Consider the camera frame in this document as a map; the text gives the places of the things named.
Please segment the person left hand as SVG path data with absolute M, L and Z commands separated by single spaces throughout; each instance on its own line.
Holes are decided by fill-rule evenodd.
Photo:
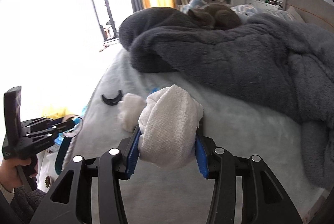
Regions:
M 17 166 L 29 166 L 31 159 L 17 159 L 12 158 L 2 160 L 1 163 L 1 185 L 8 192 L 12 192 L 14 188 L 21 187 L 23 182 L 16 169 Z

